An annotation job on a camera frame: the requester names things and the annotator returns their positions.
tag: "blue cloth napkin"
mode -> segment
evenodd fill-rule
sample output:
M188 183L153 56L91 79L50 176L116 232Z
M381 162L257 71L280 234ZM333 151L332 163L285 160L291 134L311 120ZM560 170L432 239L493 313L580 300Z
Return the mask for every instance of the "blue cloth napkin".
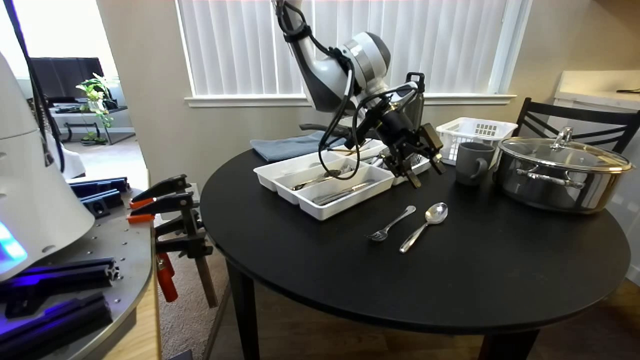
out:
M282 140L250 140L253 150L256 150L266 161L280 161L295 158L297 156L311 154L318 151L318 144L324 135L324 131L288 138ZM331 147L344 144L344 139L337 140Z

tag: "glass lid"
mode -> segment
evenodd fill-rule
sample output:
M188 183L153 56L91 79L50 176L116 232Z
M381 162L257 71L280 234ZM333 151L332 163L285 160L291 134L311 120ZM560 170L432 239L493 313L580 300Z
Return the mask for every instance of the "glass lid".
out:
M586 172L622 172L632 165L614 152L579 142L551 138L509 138L500 142L504 152L551 167Z

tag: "television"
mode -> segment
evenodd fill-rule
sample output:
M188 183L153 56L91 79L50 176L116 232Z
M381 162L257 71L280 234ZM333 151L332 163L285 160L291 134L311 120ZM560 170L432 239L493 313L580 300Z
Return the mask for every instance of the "television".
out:
M93 73L104 76L98 58L32 58L33 69L49 102L77 102L86 94L76 85L93 78Z

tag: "silver fork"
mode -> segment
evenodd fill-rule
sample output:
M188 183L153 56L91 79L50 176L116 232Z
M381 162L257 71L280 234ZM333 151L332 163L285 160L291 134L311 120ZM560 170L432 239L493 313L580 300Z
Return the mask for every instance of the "silver fork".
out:
M367 237L373 241L384 241L387 238L389 229L393 225L395 225L398 221L404 219L407 215L413 213L415 211L415 206L409 205L404 209L403 213L400 214L394 221L392 221L389 225L387 225L384 229L376 231L375 233L368 235Z

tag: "window sill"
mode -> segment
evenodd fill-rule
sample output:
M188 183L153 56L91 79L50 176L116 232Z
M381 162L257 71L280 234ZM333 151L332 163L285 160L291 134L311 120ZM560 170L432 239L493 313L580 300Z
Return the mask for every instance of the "window sill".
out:
M516 95L424 94L425 105L507 105ZM287 95L198 95L185 97L190 108L252 108L311 106L304 94Z

